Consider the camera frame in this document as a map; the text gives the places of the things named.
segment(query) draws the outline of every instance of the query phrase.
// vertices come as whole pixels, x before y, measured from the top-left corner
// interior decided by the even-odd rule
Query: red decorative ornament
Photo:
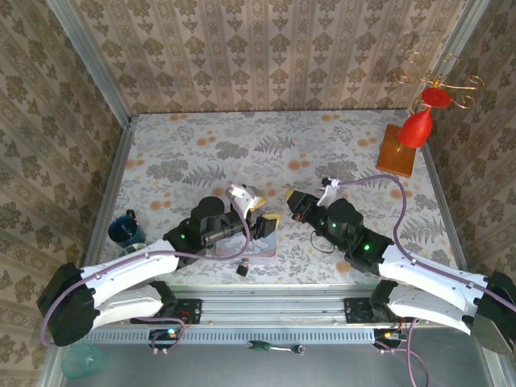
[[[430,114],[431,108],[412,114],[403,124],[397,137],[400,143],[408,148],[419,148],[425,144],[432,132],[434,121]]]
[[[452,103],[452,98],[443,89],[437,87],[430,87],[423,90],[421,98],[427,107],[423,111],[412,114],[403,124],[397,136],[400,143],[408,148],[420,148],[428,139],[432,132],[434,121],[431,116],[431,108],[442,109]]]
[[[450,97],[450,94],[437,87],[424,89],[421,93],[421,98],[428,106],[436,107],[438,109],[449,107],[452,103],[452,97]]]

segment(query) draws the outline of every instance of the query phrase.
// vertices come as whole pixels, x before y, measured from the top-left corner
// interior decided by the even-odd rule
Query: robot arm
[[[244,231],[245,227],[252,239],[264,238],[276,230],[277,219],[265,216],[258,217],[252,227],[243,224],[250,223],[249,211],[264,203],[260,191],[232,185],[229,194],[236,208],[232,206],[225,213],[222,200],[203,198],[188,219],[142,250],[105,264],[78,269],[68,263],[58,268],[37,302],[45,318],[53,310],[48,316],[48,328],[56,345],[74,343],[107,323],[162,316],[173,309],[177,299],[164,282],[129,288],[197,260],[182,258],[181,253],[203,256],[211,245]]]
[[[294,190],[287,193],[292,218],[309,223],[317,236],[345,253],[353,268],[393,280],[381,281],[371,297],[375,314],[424,318],[469,333],[495,352],[514,350],[516,314],[482,291],[514,304],[516,286],[511,279],[498,272],[488,278],[449,268],[412,252],[409,259],[390,238],[365,227],[363,215],[351,203],[333,201],[338,180],[322,183],[320,199]]]

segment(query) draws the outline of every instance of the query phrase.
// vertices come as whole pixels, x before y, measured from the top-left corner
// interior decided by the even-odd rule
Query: damask wallpaper
[[[44,1],[0,1],[0,386],[38,381],[35,305],[82,259],[120,128]]]
[[[131,114],[406,108],[465,0],[71,0]]]
[[[471,110],[442,110],[430,145],[470,268],[516,280],[516,2],[491,1],[467,42],[461,83],[485,88]]]

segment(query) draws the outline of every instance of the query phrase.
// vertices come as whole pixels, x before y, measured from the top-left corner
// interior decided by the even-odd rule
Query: red vase
[[[411,115],[403,124],[397,136],[400,142],[408,148],[419,148],[425,144],[432,132],[434,121],[430,114],[431,108]]]

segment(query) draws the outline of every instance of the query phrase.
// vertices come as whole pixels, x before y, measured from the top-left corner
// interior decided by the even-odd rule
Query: wooden block
[[[399,139],[397,139],[397,131],[399,130],[400,127],[395,127],[394,125],[387,126],[384,142],[381,145],[380,157],[378,157],[377,169],[403,177],[410,177],[414,167],[416,150],[414,148],[401,147],[397,151],[400,144]]]

